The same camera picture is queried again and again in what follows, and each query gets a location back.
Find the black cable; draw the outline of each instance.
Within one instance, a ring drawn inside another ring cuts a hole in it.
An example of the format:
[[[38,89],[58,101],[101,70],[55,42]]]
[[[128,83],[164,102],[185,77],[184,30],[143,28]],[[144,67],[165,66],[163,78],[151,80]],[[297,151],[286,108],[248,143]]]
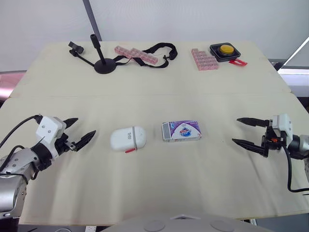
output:
[[[0,172],[3,171],[3,169],[5,168],[5,166],[10,162],[12,155],[14,154],[15,150],[17,148],[21,148],[21,149],[25,149],[23,146],[21,145],[17,145],[15,147],[13,147],[13,149],[11,150],[11,152],[9,153],[9,155],[6,157],[5,161],[3,162],[3,164],[0,167]]]
[[[37,121],[37,123],[40,123],[42,116],[41,115],[34,115],[31,117],[26,118],[25,120],[21,121],[20,123],[18,123],[7,135],[6,137],[1,141],[0,143],[0,148],[3,146],[3,144],[8,140],[8,138],[14,133],[15,130],[17,130],[21,125],[23,125],[25,122],[31,120],[31,119],[35,119]]]
[[[37,169],[34,173],[34,175],[31,177],[31,180],[35,180],[38,176],[39,170]]]
[[[292,162],[291,157],[288,149],[283,146],[283,149],[285,151],[286,157],[288,159],[288,190],[290,192],[303,192],[303,191],[309,191],[309,188],[299,188],[299,189],[291,189],[291,182],[292,182]]]
[[[0,173],[0,175],[18,175],[18,176],[21,176],[24,179],[26,184],[28,184],[28,180],[27,180],[27,178],[24,174],[6,172],[6,173]]]

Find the white wall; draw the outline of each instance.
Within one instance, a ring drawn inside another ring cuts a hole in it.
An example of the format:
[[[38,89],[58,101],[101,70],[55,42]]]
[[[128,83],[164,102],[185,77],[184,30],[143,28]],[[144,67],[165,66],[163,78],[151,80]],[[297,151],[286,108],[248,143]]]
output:
[[[90,34],[82,0],[0,0],[0,72],[28,69],[48,42]]]
[[[309,36],[309,0],[90,0],[106,41],[254,41],[288,58]]]

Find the purple packaging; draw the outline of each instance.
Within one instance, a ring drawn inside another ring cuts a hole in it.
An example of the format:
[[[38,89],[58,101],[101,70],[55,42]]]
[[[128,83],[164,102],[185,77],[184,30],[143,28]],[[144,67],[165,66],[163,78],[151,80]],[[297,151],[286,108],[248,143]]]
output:
[[[199,140],[202,138],[197,121],[174,121],[162,123],[162,135],[165,142]]]

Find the black metal rod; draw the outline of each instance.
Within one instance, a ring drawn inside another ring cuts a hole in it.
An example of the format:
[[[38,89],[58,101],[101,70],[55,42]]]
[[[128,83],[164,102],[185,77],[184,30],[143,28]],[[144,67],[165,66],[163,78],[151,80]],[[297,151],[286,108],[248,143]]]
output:
[[[95,33],[95,35],[97,36],[98,40],[102,41],[100,31],[98,30],[98,25],[97,25],[95,16],[93,15],[93,11],[92,11],[90,2],[89,2],[89,0],[83,0],[83,3],[84,3],[84,6],[85,6],[85,9],[86,9],[92,30]]]
[[[98,41],[97,36],[95,34],[92,34],[92,35],[90,35],[90,39],[91,39],[91,41],[93,43],[93,46],[95,47],[95,49],[98,52],[98,56],[100,57],[102,64],[105,65],[106,62],[105,62],[104,56],[102,54],[102,51],[100,49],[101,45],[100,45],[100,43]]]

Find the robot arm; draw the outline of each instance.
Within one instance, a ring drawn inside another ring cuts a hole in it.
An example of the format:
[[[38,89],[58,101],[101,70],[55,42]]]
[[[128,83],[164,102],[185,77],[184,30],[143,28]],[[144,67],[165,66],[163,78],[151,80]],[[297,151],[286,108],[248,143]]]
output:
[[[291,158],[304,160],[305,172],[309,181],[309,136],[294,135],[292,122],[287,114],[273,116],[271,120],[243,117],[237,119],[237,121],[249,126],[266,127],[261,146],[246,140],[232,139],[237,145],[264,157],[268,157],[269,150],[280,150],[283,147],[288,159],[288,190],[291,192],[309,191],[309,188],[291,189]]]
[[[70,142],[64,130],[77,118],[61,121],[57,117],[37,117],[39,127],[36,131],[36,145],[31,148],[18,145],[8,156],[0,159],[0,221],[20,217],[28,182],[34,180],[39,171],[48,168],[64,152],[83,148],[96,133],[92,131],[86,134],[77,143]]]

